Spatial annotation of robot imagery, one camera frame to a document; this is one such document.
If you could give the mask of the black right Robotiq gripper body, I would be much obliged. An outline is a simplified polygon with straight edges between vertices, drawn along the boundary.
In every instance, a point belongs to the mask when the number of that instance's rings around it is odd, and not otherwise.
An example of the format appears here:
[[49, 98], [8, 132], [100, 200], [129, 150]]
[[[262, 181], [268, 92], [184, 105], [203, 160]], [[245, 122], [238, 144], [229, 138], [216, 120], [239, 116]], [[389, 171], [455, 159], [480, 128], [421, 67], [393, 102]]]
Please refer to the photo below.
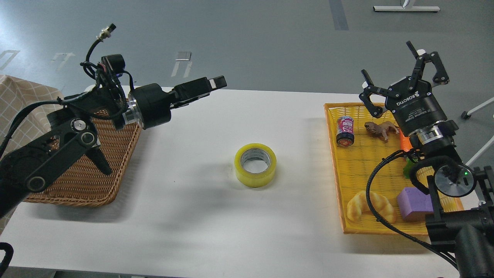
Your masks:
[[385, 107], [393, 114], [403, 134], [409, 136], [438, 122], [446, 121], [446, 114], [434, 95], [428, 81], [418, 81], [414, 91], [409, 91], [409, 78], [395, 82], [390, 87], [398, 99], [388, 97]]

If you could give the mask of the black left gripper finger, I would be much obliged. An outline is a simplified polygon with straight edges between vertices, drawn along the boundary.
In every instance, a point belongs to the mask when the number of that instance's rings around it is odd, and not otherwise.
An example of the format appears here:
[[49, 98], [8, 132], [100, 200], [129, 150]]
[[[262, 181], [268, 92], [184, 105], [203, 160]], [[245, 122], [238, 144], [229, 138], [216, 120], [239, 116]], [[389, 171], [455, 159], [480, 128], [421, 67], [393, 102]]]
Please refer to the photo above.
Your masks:
[[188, 81], [175, 86], [172, 93], [171, 109], [187, 106], [196, 100], [207, 97], [214, 90], [227, 87], [224, 76], [208, 79], [207, 77]]

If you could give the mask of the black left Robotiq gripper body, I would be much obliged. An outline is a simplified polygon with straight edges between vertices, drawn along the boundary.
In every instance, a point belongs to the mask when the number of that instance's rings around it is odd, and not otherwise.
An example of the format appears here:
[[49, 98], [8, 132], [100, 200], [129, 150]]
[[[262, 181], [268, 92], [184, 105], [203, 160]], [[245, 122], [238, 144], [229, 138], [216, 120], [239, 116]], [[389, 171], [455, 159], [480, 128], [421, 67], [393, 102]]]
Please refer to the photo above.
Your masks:
[[171, 121], [171, 109], [177, 98], [173, 90], [165, 92], [154, 83], [131, 90], [128, 100], [133, 118], [146, 130]]

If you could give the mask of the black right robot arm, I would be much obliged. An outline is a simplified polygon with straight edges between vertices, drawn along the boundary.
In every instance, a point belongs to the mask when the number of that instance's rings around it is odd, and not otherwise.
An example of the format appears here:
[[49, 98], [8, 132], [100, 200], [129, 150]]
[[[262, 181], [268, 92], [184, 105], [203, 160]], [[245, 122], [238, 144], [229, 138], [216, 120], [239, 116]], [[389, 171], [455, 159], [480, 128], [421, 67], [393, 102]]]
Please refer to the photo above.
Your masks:
[[[422, 245], [454, 266], [461, 278], [493, 277], [493, 169], [467, 166], [459, 157], [453, 136], [458, 126], [448, 120], [432, 87], [450, 78], [437, 52], [418, 53], [406, 42], [415, 58], [410, 76], [387, 89], [374, 85], [367, 71], [360, 100], [372, 117], [390, 111], [401, 131], [411, 139], [410, 151], [398, 150], [372, 171], [365, 189], [366, 201], [376, 220], [390, 230]], [[423, 159], [410, 169], [411, 183], [431, 196], [433, 213], [426, 215], [427, 244], [391, 225], [372, 204], [374, 176], [386, 164], [416, 153]]]

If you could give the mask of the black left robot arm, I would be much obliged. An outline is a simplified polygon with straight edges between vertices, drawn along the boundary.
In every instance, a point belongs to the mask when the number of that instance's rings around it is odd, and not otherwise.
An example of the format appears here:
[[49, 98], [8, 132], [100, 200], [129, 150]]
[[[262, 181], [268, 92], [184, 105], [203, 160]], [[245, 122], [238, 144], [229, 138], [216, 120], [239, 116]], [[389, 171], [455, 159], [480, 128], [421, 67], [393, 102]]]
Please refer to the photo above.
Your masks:
[[143, 129], [171, 120], [171, 110], [187, 106], [214, 90], [227, 86], [224, 76], [188, 81], [165, 92], [156, 84], [135, 88], [129, 79], [130, 92], [125, 95], [119, 78], [126, 73], [121, 54], [106, 55], [97, 64], [90, 62], [96, 46], [111, 36], [116, 26], [101, 30], [86, 54], [81, 67], [95, 85], [87, 92], [56, 100], [39, 101], [23, 108], [14, 117], [1, 144], [7, 144], [22, 121], [42, 105], [60, 105], [48, 114], [51, 129], [25, 146], [6, 154], [1, 160], [1, 216], [12, 211], [29, 194], [49, 188], [82, 156], [88, 157], [102, 174], [112, 173], [100, 150], [93, 119], [111, 121], [116, 130], [137, 123]]

